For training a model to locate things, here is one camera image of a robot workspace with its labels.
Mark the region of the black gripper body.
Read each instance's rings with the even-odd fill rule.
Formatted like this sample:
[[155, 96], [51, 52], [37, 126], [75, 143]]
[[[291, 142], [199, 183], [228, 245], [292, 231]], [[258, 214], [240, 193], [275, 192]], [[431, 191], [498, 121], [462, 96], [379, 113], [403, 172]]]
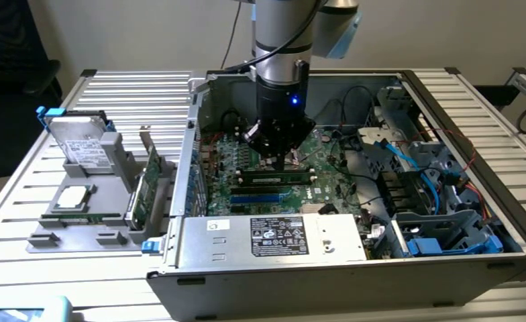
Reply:
[[295, 68], [295, 84], [276, 85], [256, 77], [256, 122], [243, 139], [263, 156], [283, 156], [296, 149], [316, 124], [304, 112], [310, 64], [298, 60]]

